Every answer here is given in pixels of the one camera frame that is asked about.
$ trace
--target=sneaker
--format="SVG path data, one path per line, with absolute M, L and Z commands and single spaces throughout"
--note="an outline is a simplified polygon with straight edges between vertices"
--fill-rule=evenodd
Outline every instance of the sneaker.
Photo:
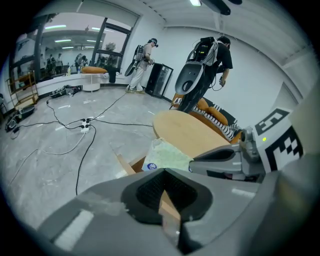
M 129 93 L 129 94 L 134 94 L 135 93 L 134 90 L 132 90 L 132 89 L 125 89 L 125 92 Z

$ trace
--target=window frame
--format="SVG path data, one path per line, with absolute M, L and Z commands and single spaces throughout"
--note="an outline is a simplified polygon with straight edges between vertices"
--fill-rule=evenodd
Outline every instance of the window frame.
M 44 16 L 35 18 L 28 28 L 29 31 L 37 30 L 32 55 L 14 62 L 16 48 L 12 49 L 12 51 L 9 55 L 9 79 L 10 79 L 10 81 L 15 80 L 15 78 L 13 77 L 14 68 L 21 66 L 25 63 L 33 61 L 33 63 L 34 63 L 34 76 L 35 76 L 34 79 L 36 82 L 38 82 L 38 80 L 40 78 L 41 41 L 42 41 L 42 34 L 43 34 L 43 30 L 44 30 L 45 24 L 47 22 L 47 19 L 48 19 L 48 15 L 44 15 Z
M 50 14 L 37 17 L 32 21 L 32 23 L 29 26 L 28 30 L 36 30 L 37 29 L 37 35 L 35 38 L 33 55 L 30 55 L 30 56 L 23 58 L 17 62 L 14 62 L 16 48 L 12 49 L 12 51 L 9 55 L 9 79 L 10 80 L 11 79 L 14 80 L 14 77 L 12 77 L 12 71 L 14 68 L 16 68 L 22 64 L 25 64 L 27 62 L 33 61 L 34 62 L 35 81 L 36 81 L 36 83 L 41 81 L 41 69 L 40 69 L 41 44 L 42 44 L 42 39 L 43 39 L 43 31 L 44 31 L 44 28 L 45 28 L 45 25 L 48 21 L 49 16 L 50 16 Z M 123 28 L 121 26 L 108 23 L 107 21 L 108 21 L 108 18 L 105 17 L 102 24 L 101 24 L 100 30 L 98 32 L 95 46 L 93 49 L 93 53 L 91 56 L 91 66 L 92 67 L 96 66 L 95 60 L 96 60 L 97 54 L 107 54 L 107 55 L 117 56 L 117 57 L 120 57 L 120 61 L 118 63 L 118 67 L 116 67 L 116 68 L 117 68 L 117 71 L 120 72 L 121 66 L 122 66 L 122 61 L 123 61 L 123 58 L 125 55 L 125 50 L 126 50 L 128 41 L 130 39 L 130 35 L 131 35 L 134 28 L 132 27 L 129 30 L 129 29 Z M 114 52 L 114 51 L 110 51 L 110 50 L 99 49 L 99 44 L 100 44 L 104 29 L 112 29 L 114 31 L 126 34 L 126 38 L 123 43 L 121 52 Z
M 99 31 L 99 34 L 98 34 L 98 39 L 96 40 L 96 43 L 95 43 L 95 46 L 94 46 L 94 49 L 93 49 L 93 54 L 92 54 L 92 58 L 91 58 L 91 65 L 93 67 L 96 66 L 96 63 L 95 63 L 96 54 L 113 55 L 113 56 L 120 57 L 120 61 L 118 63 L 118 67 L 117 67 L 118 72 L 120 72 L 121 71 L 122 61 L 123 61 L 123 58 L 124 58 L 124 55 L 125 55 L 125 50 L 126 50 L 130 35 L 132 33 L 133 27 L 131 28 L 131 30 L 128 30 L 128 29 L 123 28 L 121 26 L 108 23 L 107 21 L 108 21 L 108 18 L 105 18 L 103 23 L 102 23 L 102 25 L 101 25 L 101 27 L 100 27 L 100 31 Z M 126 34 L 126 38 L 124 40 L 121 52 L 114 52 L 114 51 L 110 51 L 110 50 L 99 49 L 100 40 L 102 38 L 104 29 L 112 29 L 114 31 Z

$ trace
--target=black t-shirt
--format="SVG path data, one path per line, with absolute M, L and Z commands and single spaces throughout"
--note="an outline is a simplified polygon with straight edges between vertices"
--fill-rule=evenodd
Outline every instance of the black t-shirt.
M 219 66 L 222 62 L 222 65 L 225 69 L 233 69 L 230 50 L 223 43 L 218 43 L 218 53 L 216 59 L 217 62 L 214 63 L 214 65 Z
M 233 68 L 230 50 L 223 43 L 218 43 L 216 60 L 217 61 L 212 66 L 206 65 L 204 69 L 204 73 L 208 76 L 210 84 L 213 82 L 217 72 L 219 72 L 218 68 L 221 63 L 223 66 L 222 70 Z

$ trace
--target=person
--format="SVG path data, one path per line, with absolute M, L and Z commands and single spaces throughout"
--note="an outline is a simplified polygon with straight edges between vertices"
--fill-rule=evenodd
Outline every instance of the person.
M 46 74 L 46 60 L 42 53 L 40 54 L 40 72 L 41 76 L 44 77 Z
M 52 75 L 56 75 L 56 59 L 54 57 L 51 57 L 51 66 L 52 66 Z
M 203 76 L 200 78 L 195 88 L 188 94 L 184 95 L 178 110 L 189 113 L 194 107 L 194 104 L 196 104 L 205 95 L 218 73 L 223 73 L 219 84 L 222 87 L 226 85 L 230 69 L 233 69 L 230 52 L 231 41 L 226 36 L 221 36 L 217 39 L 217 42 L 217 61 L 211 66 L 205 66 Z
M 50 57 L 46 60 L 46 72 L 48 75 L 52 75 L 53 65 L 52 65 L 52 54 L 50 54 Z
M 234 68 L 232 64 L 231 53 L 230 53 L 231 41 L 226 36 L 219 37 L 217 41 L 218 41 L 218 52 L 216 56 L 217 61 L 212 65 L 213 68 L 211 73 L 218 74 L 220 72 L 223 72 L 219 83 L 221 86 L 225 86 L 229 72 L 231 69 Z
M 75 57 L 74 64 L 75 64 L 75 67 L 76 67 L 76 70 L 77 70 L 77 71 L 78 71 L 79 66 L 81 65 L 82 57 L 83 57 L 83 55 L 82 55 L 81 53 L 79 53 L 79 54 Z
M 131 83 L 125 89 L 127 93 L 134 93 L 133 89 L 135 87 L 138 94 L 145 93 L 140 82 L 144 76 L 144 72 L 147 70 L 147 67 L 154 64 L 154 61 L 151 60 L 151 51 L 153 47 L 158 47 L 158 41 L 155 38 L 150 39 L 143 47 L 143 59 L 138 64 L 138 68 L 133 72 Z
M 55 68 L 55 71 L 56 71 L 56 74 L 61 74 L 62 72 L 62 66 L 63 66 L 63 63 L 62 63 L 62 58 L 61 58 L 61 53 L 58 54 L 58 59 L 56 60 L 56 68 Z
M 81 66 L 85 67 L 86 64 L 88 64 L 88 59 L 87 59 L 86 55 L 83 55 L 82 60 L 81 60 Z

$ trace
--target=plastic bag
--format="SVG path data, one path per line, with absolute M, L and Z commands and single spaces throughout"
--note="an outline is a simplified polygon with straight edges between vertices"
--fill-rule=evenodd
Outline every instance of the plastic bag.
M 189 163 L 193 159 L 182 153 L 175 146 L 163 138 L 152 141 L 151 147 L 145 157 L 142 170 L 152 171 L 159 168 L 179 169 L 189 171 Z

